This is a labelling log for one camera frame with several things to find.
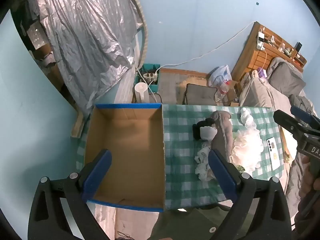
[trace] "plastic bag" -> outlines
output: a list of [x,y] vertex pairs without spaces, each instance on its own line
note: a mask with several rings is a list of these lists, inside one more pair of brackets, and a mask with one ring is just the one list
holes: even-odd
[[213,70],[209,80],[209,87],[220,87],[224,81],[232,80],[229,66],[224,65]]

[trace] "silver tarp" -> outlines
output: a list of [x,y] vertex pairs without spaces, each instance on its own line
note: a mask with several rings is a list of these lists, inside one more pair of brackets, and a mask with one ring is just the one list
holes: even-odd
[[137,9],[132,0],[36,1],[64,82],[88,115],[133,66]]

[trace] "chair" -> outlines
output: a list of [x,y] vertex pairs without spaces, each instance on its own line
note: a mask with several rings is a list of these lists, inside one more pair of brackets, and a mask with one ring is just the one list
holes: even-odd
[[183,97],[183,104],[196,106],[216,106],[217,103],[214,101],[214,95],[216,92],[217,88],[187,84],[187,88]]

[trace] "blue tape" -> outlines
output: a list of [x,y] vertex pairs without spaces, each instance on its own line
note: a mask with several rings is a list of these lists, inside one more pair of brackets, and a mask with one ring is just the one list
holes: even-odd
[[103,205],[103,206],[115,207],[115,208],[125,208],[125,209],[130,209],[130,210],[148,211],[148,212],[163,212],[163,208],[148,208],[148,207],[135,207],[135,206],[119,205],[119,204],[113,204],[113,203],[99,201],[99,200],[95,200],[95,199],[90,199],[89,202]]
[[161,104],[96,104],[99,109],[105,108],[135,108],[135,109],[158,109]]

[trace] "white wire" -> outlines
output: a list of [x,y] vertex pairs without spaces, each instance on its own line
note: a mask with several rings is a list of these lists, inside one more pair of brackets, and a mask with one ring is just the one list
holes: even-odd
[[[142,78],[142,80],[148,85],[148,83],[146,82],[146,80],[143,78],[143,76],[141,75],[141,73],[140,73],[140,71],[139,71],[139,69],[136,67],[136,69],[138,70],[138,73],[139,73],[139,75],[140,75],[140,77]],[[151,90],[151,88],[149,87],[150,85],[148,85],[148,89],[150,89],[150,91],[151,91],[151,93],[152,93],[152,95],[153,95],[153,97],[155,98],[155,101],[156,101],[156,103],[158,103],[158,101],[157,101],[157,99],[156,99],[156,96],[155,96],[155,94],[153,93],[153,91]]]
[[179,66],[179,65],[188,63],[188,62],[190,62],[190,61],[193,61],[193,60],[195,60],[195,59],[198,59],[198,58],[201,58],[201,57],[203,57],[203,56],[206,56],[206,55],[210,54],[211,52],[215,51],[216,49],[219,49],[221,46],[223,46],[224,44],[226,44],[226,43],[228,43],[229,41],[231,41],[234,37],[236,37],[238,34],[240,34],[242,31],[244,31],[246,28],[248,28],[252,23],[254,23],[254,22],[249,23],[246,27],[244,27],[244,28],[243,28],[241,31],[239,31],[236,35],[234,35],[232,38],[230,38],[230,39],[227,40],[226,42],[222,43],[220,46],[216,47],[215,49],[212,49],[212,50],[210,50],[209,52],[200,55],[199,57],[195,57],[195,58],[193,58],[193,59],[191,59],[191,60],[188,60],[188,61],[185,61],[185,62],[181,62],[181,63],[178,63],[178,64],[166,64],[166,65],[160,66],[160,67],[156,70],[156,73],[159,71],[160,68],[168,67],[168,66],[171,66],[171,67],[173,67],[173,66]]

